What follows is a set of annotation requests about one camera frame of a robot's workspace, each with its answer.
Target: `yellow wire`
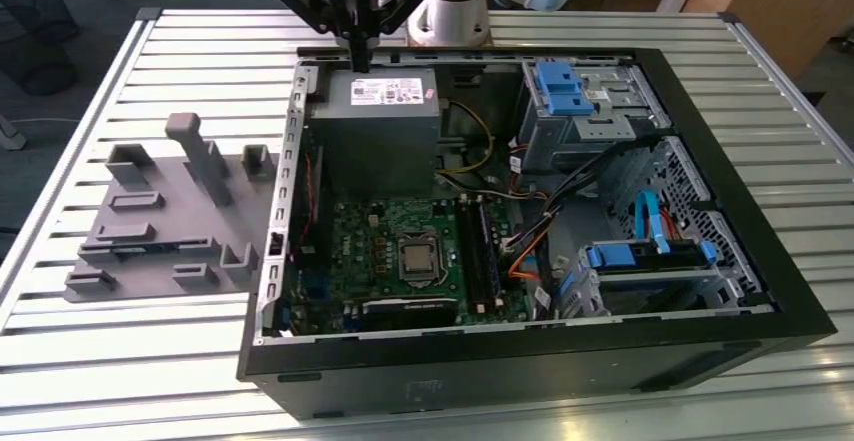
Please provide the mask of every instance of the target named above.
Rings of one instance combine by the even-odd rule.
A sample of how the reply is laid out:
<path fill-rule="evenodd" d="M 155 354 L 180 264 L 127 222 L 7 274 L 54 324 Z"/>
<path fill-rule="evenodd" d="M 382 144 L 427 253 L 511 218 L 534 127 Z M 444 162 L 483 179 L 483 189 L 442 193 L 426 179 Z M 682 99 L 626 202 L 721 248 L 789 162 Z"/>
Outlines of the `yellow wire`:
<path fill-rule="evenodd" d="M 483 128 L 483 132 L 486 133 L 486 139 L 487 139 L 487 141 L 490 143 L 489 147 L 487 147 L 487 150 L 486 150 L 486 156 L 483 156 L 483 159 L 481 161 L 478 161 L 475 164 L 472 164 L 471 166 L 464 166 L 462 168 L 451 168 L 451 169 L 440 169 L 439 170 L 439 172 L 444 173 L 444 174 L 467 173 L 468 171 L 472 171 L 472 170 L 478 169 L 481 166 L 483 166 L 486 164 L 486 162 L 490 160 L 490 158 L 493 157 L 493 150 L 495 148 L 494 142 L 493 142 L 493 133 L 490 132 L 490 127 L 486 125 L 486 122 L 483 121 L 481 116 L 478 116 L 478 114 L 471 110 L 471 108 L 468 108 L 468 106 L 466 106 L 459 101 L 454 101 L 454 100 L 451 100 L 450 103 L 455 104 L 456 106 L 459 106 L 463 109 L 463 111 L 466 111 L 466 113 L 468 113 L 468 116 L 471 116 L 474 118 L 474 120 L 478 122 L 478 124 Z"/>

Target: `cpu socket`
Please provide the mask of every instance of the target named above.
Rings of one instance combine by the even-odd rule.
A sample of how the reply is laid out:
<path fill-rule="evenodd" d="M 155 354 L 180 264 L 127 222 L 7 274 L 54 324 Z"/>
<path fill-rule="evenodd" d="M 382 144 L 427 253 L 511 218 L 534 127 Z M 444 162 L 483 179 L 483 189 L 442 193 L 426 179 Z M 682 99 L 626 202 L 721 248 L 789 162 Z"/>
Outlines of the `cpu socket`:
<path fill-rule="evenodd" d="M 398 271 L 400 280 L 414 288 L 439 281 L 439 248 L 435 236 L 398 239 Z"/>

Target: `metal mesh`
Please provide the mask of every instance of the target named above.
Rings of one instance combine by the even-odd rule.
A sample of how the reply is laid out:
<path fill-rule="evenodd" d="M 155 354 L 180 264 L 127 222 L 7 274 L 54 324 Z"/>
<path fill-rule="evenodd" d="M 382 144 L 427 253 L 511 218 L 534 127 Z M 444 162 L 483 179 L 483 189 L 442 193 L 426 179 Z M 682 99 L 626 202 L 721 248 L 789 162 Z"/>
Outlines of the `metal mesh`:
<path fill-rule="evenodd" d="M 695 209 L 697 202 L 711 198 L 678 138 L 667 138 L 653 151 L 638 149 L 623 155 L 599 178 L 599 194 L 611 213 L 611 228 L 626 238 L 635 236 L 634 202 L 641 189 L 658 193 L 686 237 L 715 243 L 721 253 L 719 266 L 733 270 L 742 290 L 761 291 L 723 216 L 715 211 Z"/>

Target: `power supply label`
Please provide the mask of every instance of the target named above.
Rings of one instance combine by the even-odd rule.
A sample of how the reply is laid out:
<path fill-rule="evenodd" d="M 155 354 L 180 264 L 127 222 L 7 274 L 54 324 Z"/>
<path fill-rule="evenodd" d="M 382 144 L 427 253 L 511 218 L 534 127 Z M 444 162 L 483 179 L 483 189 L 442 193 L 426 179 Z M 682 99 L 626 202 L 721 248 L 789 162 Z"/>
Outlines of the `power supply label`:
<path fill-rule="evenodd" d="M 424 104 L 420 78 L 356 79 L 350 83 L 350 104 Z"/>

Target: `sticker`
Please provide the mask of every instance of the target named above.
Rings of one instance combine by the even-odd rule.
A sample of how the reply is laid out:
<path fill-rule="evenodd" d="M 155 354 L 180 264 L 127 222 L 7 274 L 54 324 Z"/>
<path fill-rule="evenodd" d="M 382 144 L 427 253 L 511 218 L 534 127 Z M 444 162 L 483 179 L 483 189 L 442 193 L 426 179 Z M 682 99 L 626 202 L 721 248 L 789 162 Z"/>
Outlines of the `sticker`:
<path fill-rule="evenodd" d="M 537 298 L 537 301 L 539 301 L 539 304 L 542 304 L 543 307 L 549 309 L 549 305 L 551 304 L 551 296 L 549 296 L 546 290 L 539 286 L 537 287 L 537 291 L 534 291 L 534 297 Z"/>
<path fill-rule="evenodd" d="M 587 99 L 591 101 L 607 101 L 609 99 L 611 99 L 609 98 L 609 92 L 605 89 L 586 89 L 585 94 L 587 95 Z"/>
<path fill-rule="evenodd" d="M 510 170 L 517 174 L 522 174 L 522 158 L 519 156 L 510 157 Z"/>
<path fill-rule="evenodd" d="M 350 104 L 352 106 L 424 104 L 422 80 L 420 78 L 355 79 L 350 84 Z"/>

